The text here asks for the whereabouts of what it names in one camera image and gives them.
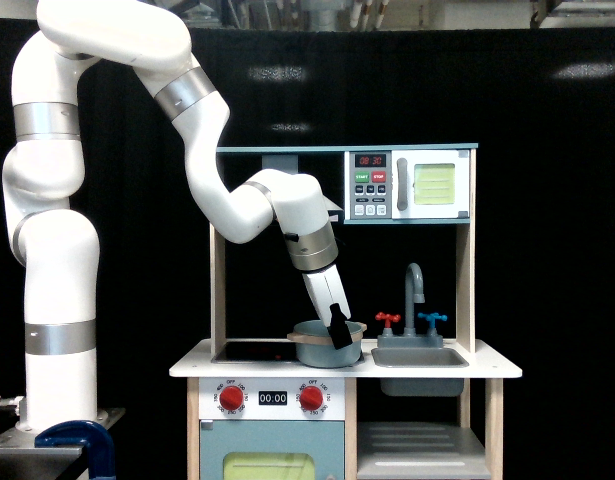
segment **red faucet handle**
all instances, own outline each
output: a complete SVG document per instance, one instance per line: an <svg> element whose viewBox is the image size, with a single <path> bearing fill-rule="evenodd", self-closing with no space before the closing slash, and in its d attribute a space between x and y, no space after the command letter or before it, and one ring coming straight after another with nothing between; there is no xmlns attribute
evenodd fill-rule
<svg viewBox="0 0 615 480"><path fill-rule="evenodd" d="M397 323L400 321L400 319L401 316L398 314L390 315L389 313L378 312L378 314L376 315L376 320L378 320L379 322L382 320L385 321L385 328L391 328L392 322Z"/></svg>

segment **oven knob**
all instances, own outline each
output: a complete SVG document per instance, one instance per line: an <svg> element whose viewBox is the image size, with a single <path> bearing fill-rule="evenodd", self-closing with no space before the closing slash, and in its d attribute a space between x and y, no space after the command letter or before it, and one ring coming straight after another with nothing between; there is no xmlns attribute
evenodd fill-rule
<svg viewBox="0 0 615 480"><path fill-rule="evenodd" d="M220 404L225 410L236 410L243 404L244 399L243 391L233 385L220 392Z"/></svg>
<svg viewBox="0 0 615 480"><path fill-rule="evenodd" d="M323 404L323 393L318 387L305 387L298 401L305 410L318 410Z"/></svg>

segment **white countertop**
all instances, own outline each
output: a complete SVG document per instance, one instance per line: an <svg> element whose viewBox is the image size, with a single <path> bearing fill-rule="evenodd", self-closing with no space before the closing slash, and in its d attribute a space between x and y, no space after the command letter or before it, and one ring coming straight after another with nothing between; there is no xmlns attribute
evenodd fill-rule
<svg viewBox="0 0 615 480"><path fill-rule="evenodd" d="M522 376L520 368L481 340L476 340L475 353L468 353L456 343L455 339L444 340L444 348L456 350L469 362L467 367L380 367L374 363L371 354L372 349L376 346L376 339L363 339L363 361L343 368L314 368L298 361L212 363L211 342L210 339L205 339L171 367L169 374L172 377L203 378L306 377L314 375L315 372L318 372L318 377L358 378L518 378Z"/></svg>

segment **stovetop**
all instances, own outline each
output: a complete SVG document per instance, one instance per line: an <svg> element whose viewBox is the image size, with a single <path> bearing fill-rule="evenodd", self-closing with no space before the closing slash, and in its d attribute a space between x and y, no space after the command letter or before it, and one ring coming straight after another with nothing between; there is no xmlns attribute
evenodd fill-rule
<svg viewBox="0 0 615 480"><path fill-rule="evenodd" d="M227 342L212 363L290 362L298 363L296 344L274 341Z"/></svg>

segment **gray faucet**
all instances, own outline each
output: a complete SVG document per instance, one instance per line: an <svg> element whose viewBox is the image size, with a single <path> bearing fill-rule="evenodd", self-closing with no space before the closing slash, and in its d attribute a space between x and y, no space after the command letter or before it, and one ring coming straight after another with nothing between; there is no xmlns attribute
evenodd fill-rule
<svg viewBox="0 0 615 480"><path fill-rule="evenodd" d="M405 330L402 335L394 335L391 328L385 328L382 335L378 335L379 348L442 348L443 337L436 334L435 328L427 335L416 335L415 303L425 303L423 273L417 263L410 263L405 273Z"/></svg>
<svg viewBox="0 0 615 480"><path fill-rule="evenodd" d="M423 272L417 263L410 263L405 274L405 330L403 336L416 335L414 327L414 303L425 303Z"/></svg>

